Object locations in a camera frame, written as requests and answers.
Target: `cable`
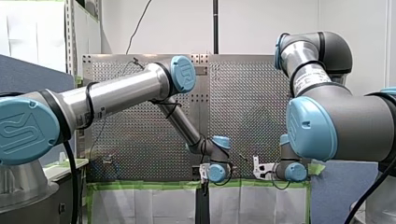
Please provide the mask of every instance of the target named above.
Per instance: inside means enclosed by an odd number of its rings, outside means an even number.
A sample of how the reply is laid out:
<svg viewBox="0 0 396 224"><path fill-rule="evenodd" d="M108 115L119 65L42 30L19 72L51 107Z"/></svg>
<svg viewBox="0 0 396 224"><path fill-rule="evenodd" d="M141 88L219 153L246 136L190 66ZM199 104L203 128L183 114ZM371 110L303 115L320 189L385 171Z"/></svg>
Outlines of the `cable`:
<svg viewBox="0 0 396 224"><path fill-rule="evenodd" d="M280 189L280 190L284 190L284 189L287 189L288 187L289 187L289 185L290 185L290 181L288 181L288 184L285 186L285 188L281 188L281 187L279 187L277 184L276 184L276 182L275 182L275 180L274 180L274 175L276 174L276 172L275 172L275 169L276 169L276 167L277 167L277 161L279 161L280 160L280 158L278 158L277 160L276 160L276 162L274 162L274 166L273 166L273 169L272 169L272 171L271 171L271 173L272 173L272 175L271 175L271 182L273 183L273 186L276 188L276 189Z"/></svg>
<svg viewBox="0 0 396 224"><path fill-rule="evenodd" d="M283 34L281 34L278 38L277 38L277 41L276 41L276 45L275 45L275 47L276 47L276 49L275 49L275 62L274 62L274 66L275 66L275 68L277 69L277 70L280 70L280 69L282 69L282 58L281 58L281 55L280 55L280 44L282 43L282 40L283 40L283 38L285 37L285 36L287 36L287 35L289 35L288 33L283 33Z"/></svg>
<svg viewBox="0 0 396 224"><path fill-rule="evenodd" d="M73 186L73 209L72 209L72 220L71 223L75 224L78 221L78 171L76 167L76 161L74 159L73 150L70 147L68 141L64 142L64 149L66 150L67 157L70 164L70 172L72 176L72 186Z"/></svg>
<svg viewBox="0 0 396 224"><path fill-rule="evenodd" d="M24 93L22 92L15 92L15 91L11 91L11 92L1 92L0 93L0 97L7 97L7 96L19 96L22 95Z"/></svg>
<svg viewBox="0 0 396 224"><path fill-rule="evenodd" d="M143 17L145 17L146 11L148 10L149 4L151 3L151 1L152 0L148 0L148 3L146 4L145 10L143 11L142 16L140 17L139 22L137 23L136 28L134 29L134 33L131 35L131 38L129 39L128 49L126 50L125 54L129 53L129 49L131 48L131 45L132 45L132 39L134 38L134 36L137 33L137 30L139 29L140 22L143 20Z"/></svg>
<svg viewBox="0 0 396 224"><path fill-rule="evenodd" d="M163 101L159 101L159 102L157 102L157 101L150 101L152 104L154 104L154 105L174 105L174 107L172 108L172 110L171 110L171 112L169 112L167 115L166 115L166 119L169 119L169 117L171 117L171 115L175 112L175 110L176 110L176 108L178 107L178 106L180 106L181 107L181 104L180 103L163 103Z"/></svg>
<svg viewBox="0 0 396 224"><path fill-rule="evenodd" d="M367 94L366 96L377 96L383 99L387 99L391 101L395 106L396 106L396 99L393 98L392 96L384 93L384 92L375 92L375 93L370 93ZM396 167L396 157L393 158L392 162L388 166L388 168L382 173L382 175L374 182L374 184L367 189L366 192L358 199L356 202L355 206L352 208L352 210L349 212L349 215L346 218L345 224L349 224L349 222L352 221L353 217L356 215L358 212L359 208L361 205L366 201L366 199L384 182L384 180L388 177L390 172Z"/></svg>
<svg viewBox="0 0 396 224"><path fill-rule="evenodd" d="M384 180L388 177L389 173L393 170L395 165L396 165L396 157L393 158L392 162L390 163L388 168L385 170L385 172L359 198L359 200L356 202L355 206L352 208L352 210L350 211L349 215L347 216L345 224L349 224L349 222L352 221L353 217L358 212L359 208L364 203L364 201L366 201L366 199L382 184L382 182L384 182Z"/></svg>
<svg viewBox="0 0 396 224"><path fill-rule="evenodd" d="M93 103L92 103L92 98L91 98L91 87L96 83L97 82L90 82L90 83L88 83L87 87L85 88L85 98L86 98L86 101L88 104L88 108L90 110L90 117L89 117L87 123L83 127L78 128L78 130L87 129L87 128L91 127L91 125L93 123L95 111L93 109Z"/></svg>
<svg viewBox="0 0 396 224"><path fill-rule="evenodd" d="M228 164L230 166L230 174L228 176L228 179L224 183L221 183L221 184L213 183L214 185L219 186L219 187L228 184L228 182L230 182L231 178L233 178L233 163L229 162L229 161L226 161L226 162L223 162L223 163L226 163L226 164Z"/></svg>

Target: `white object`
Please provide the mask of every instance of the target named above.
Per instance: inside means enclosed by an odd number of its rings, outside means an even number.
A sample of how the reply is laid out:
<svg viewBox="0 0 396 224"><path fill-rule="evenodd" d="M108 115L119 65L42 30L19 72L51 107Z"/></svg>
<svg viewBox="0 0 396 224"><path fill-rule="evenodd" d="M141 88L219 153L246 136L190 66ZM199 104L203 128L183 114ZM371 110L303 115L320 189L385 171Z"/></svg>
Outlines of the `white object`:
<svg viewBox="0 0 396 224"><path fill-rule="evenodd" d="M256 177L256 179L271 180L271 175L272 175L271 172L273 170L274 165L275 165L274 163L260 163L259 156L253 156L253 174Z"/></svg>
<svg viewBox="0 0 396 224"><path fill-rule="evenodd" d="M8 24L6 14L0 10L0 54L9 56Z"/></svg>
<svg viewBox="0 0 396 224"><path fill-rule="evenodd" d="M66 155L64 154L64 152L60 152L59 153L59 163L62 163L66 161Z"/></svg>
<svg viewBox="0 0 396 224"><path fill-rule="evenodd" d="M88 164L88 160L84 160L82 162L77 162L76 167L77 169L85 166ZM57 181L58 179L61 179L65 175L70 174L70 168L69 167L63 167L59 165L53 165L51 167L43 168L44 174L46 175L48 181Z"/></svg>
<svg viewBox="0 0 396 224"><path fill-rule="evenodd" d="M201 177L201 184L207 181L207 172L209 170L210 163L202 163L199 165L199 174Z"/></svg>

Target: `silver arm segment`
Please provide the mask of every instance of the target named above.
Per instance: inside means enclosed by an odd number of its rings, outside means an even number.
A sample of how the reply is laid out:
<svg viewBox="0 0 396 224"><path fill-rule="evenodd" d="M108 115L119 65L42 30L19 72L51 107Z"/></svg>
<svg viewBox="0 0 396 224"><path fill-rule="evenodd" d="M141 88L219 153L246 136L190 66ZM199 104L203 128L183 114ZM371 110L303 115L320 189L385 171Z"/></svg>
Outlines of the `silver arm segment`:
<svg viewBox="0 0 396 224"><path fill-rule="evenodd" d="M175 127L178 134L184 139L188 146L197 145L201 140L201 135L184 114L183 110L177 106L173 97L169 97L158 104L161 111L168 117L169 122Z"/></svg>
<svg viewBox="0 0 396 224"><path fill-rule="evenodd" d="M169 94L170 81L172 80L168 80L163 68L156 63L150 63L142 72L92 85L90 91L94 114L92 121L148 100L163 100ZM82 87L62 93L47 90L62 109L70 132L83 127L90 119L86 89L87 87ZM23 96L46 102L39 92Z"/></svg>

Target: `robotic arm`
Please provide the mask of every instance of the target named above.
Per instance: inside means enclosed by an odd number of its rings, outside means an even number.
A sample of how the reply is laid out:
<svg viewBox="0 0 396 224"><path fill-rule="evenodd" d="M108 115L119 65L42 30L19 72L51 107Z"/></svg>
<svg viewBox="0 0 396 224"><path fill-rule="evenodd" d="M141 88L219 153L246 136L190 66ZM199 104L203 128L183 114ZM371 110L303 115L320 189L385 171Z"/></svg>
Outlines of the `robotic arm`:
<svg viewBox="0 0 396 224"><path fill-rule="evenodd" d="M341 36L328 32L282 35L276 44L276 68L290 78L295 97L287 108L288 134L281 137L284 160L277 166L277 176L304 180L306 170L299 158L378 161L380 176L346 223L370 195L366 220L394 223L395 197L389 192L394 178L385 179L396 176L396 89L354 96L342 85L352 68L350 49Z"/></svg>
<svg viewBox="0 0 396 224"><path fill-rule="evenodd" d="M212 139L204 138L194 128L181 108L175 106L175 103L175 99L169 97L158 106L187 143L188 150L193 154L210 158L210 166L204 171L207 179L215 183L222 182L233 169L232 164L228 162L228 150L231 148L229 138L217 135Z"/></svg>
<svg viewBox="0 0 396 224"><path fill-rule="evenodd" d="M40 195L48 195L49 190L56 192L55 184L48 183L44 176L40 157L70 140L75 130L88 128L96 120L145 101L160 107L191 152L210 156L213 164L209 180L224 180L230 170L228 138L201 137L172 98L191 91L195 81L191 61L176 56L150 63L140 73L93 82L71 91L43 90L0 98L0 215L3 208L9 210L16 203L30 204Z"/></svg>

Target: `metal frame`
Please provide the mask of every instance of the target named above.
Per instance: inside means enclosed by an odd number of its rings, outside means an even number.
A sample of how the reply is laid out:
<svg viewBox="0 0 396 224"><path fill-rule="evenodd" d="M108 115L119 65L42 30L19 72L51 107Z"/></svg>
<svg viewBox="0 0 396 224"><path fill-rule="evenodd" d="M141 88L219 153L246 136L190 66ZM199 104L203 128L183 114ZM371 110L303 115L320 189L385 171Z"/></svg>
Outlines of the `metal frame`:
<svg viewBox="0 0 396 224"><path fill-rule="evenodd" d="M174 55L84 55L84 84L92 81L93 73L100 74L101 69L108 72L109 66L112 66L110 62L120 67L120 64L127 64L133 58L141 63L149 63L169 59L172 56ZM187 95L189 118L204 136L229 135L233 145L231 159L238 167L235 176L254 177L253 155L260 156L264 162L276 161L278 157L278 139L286 132L284 115L289 100L287 78L273 67L273 56L207 54L185 56L191 58L198 75L194 90ZM100 65L102 67L93 68L94 63L103 64ZM231 116L223 119L222 116L227 114ZM84 140L87 154L92 145L91 130L85 132ZM190 173L191 166L197 165L199 160L199 156L190 156L190 160L185 161L188 166L183 166L183 169L189 167L187 169ZM186 179L189 178L184 176L174 179L164 176L148 180Z"/></svg>
<svg viewBox="0 0 396 224"><path fill-rule="evenodd" d="M77 74L77 46L75 30L74 1L65 0L65 26L66 26L66 63L67 73L75 76Z"/></svg>

